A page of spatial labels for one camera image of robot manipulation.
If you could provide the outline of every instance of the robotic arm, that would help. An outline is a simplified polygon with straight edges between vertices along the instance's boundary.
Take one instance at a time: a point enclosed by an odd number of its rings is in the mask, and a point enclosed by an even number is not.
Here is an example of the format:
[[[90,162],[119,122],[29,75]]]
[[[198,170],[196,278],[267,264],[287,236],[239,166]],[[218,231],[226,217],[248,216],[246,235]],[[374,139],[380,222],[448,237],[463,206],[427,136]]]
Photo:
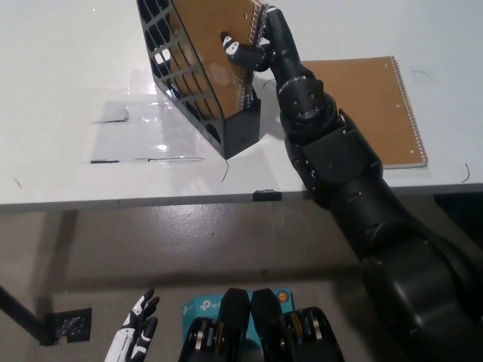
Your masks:
[[[261,47],[221,40],[229,60],[275,75],[288,157],[314,202],[329,210],[361,262],[363,281],[394,340],[417,362],[483,361],[483,283],[472,261],[428,230],[383,179],[355,122],[305,68],[281,11],[267,9]],[[106,361],[143,360],[157,320],[152,291],[134,306]],[[217,320],[192,322],[179,362],[236,362],[250,313],[266,362],[343,362],[318,308],[282,314],[270,290],[229,290]]]
[[[415,361],[483,360],[483,285],[470,259],[420,224],[383,179],[383,165],[305,68],[281,11],[267,9],[270,44],[221,35],[227,57],[275,76],[288,157],[313,200],[331,212],[361,261],[365,287]]]

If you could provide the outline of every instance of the robotic hand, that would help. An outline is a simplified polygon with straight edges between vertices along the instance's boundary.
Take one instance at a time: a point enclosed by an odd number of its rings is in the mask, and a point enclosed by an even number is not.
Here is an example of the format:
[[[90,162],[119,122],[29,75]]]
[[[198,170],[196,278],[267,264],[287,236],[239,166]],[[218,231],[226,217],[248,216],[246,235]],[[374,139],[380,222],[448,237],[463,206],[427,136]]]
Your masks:
[[[287,22],[273,6],[264,36],[269,44],[260,47],[228,33],[221,40],[233,64],[272,70],[288,157],[359,258],[366,290],[392,337],[415,361],[483,360],[478,269],[394,196],[380,159],[301,64]]]
[[[152,298],[154,290],[148,290],[129,311],[122,327],[115,334],[105,362],[143,362],[158,319],[151,317],[159,302]]]

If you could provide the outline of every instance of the white table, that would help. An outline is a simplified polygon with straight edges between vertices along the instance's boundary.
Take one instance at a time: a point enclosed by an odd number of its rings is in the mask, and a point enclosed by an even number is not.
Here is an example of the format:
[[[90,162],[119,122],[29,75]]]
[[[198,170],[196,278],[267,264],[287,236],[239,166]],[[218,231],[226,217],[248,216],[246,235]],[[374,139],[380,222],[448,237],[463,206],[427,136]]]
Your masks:
[[[397,57],[429,156],[425,170],[385,172],[397,193],[483,191],[483,2],[274,5],[304,60]],[[0,210],[240,202],[267,189],[303,197],[276,123],[273,87],[261,92],[268,134],[229,160],[226,172],[227,163],[156,94],[135,0],[2,2],[0,34]],[[134,139],[103,151],[126,162],[90,164],[106,146],[105,125],[95,123],[106,104],[134,107],[142,118],[153,103],[163,107],[141,133],[149,130],[151,143],[158,137],[159,155],[202,161],[137,160],[144,157],[140,131],[125,128]],[[471,175],[462,184],[466,164]]]

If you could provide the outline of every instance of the gray floor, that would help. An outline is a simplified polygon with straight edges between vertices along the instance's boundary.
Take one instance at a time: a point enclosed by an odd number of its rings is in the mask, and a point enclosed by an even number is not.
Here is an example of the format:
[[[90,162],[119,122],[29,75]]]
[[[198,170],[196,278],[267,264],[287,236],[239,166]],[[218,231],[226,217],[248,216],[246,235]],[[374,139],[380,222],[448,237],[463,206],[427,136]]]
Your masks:
[[[404,202],[479,255],[432,198]],[[94,310],[90,342],[50,348],[0,313],[2,361],[102,360],[149,287],[161,302],[147,360],[176,361],[181,306],[231,286],[289,287],[297,308],[321,307],[348,362],[405,361],[374,315],[357,260],[330,216],[310,201],[5,214],[0,248],[0,284],[33,311]]]

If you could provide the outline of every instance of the notebook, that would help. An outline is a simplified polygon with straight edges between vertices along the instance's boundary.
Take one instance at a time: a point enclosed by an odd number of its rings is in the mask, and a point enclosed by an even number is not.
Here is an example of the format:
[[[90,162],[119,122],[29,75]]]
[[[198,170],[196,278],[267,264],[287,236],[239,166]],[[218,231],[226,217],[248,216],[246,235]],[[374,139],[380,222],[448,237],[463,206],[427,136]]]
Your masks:
[[[303,62],[357,124],[384,168],[425,167],[427,156],[394,57]]]
[[[177,37],[184,29],[187,38],[170,49],[171,72],[194,67],[198,60],[203,66],[175,76],[177,90],[183,97],[194,96],[193,105],[204,119],[226,119],[250,107],[253,73],[227,60],[220,33],[258,44],[266,6],[258,0],[172,0],[172,5],[176,12],[169,17],[172,32]],[[196,99],[210,92],[214,97]]]

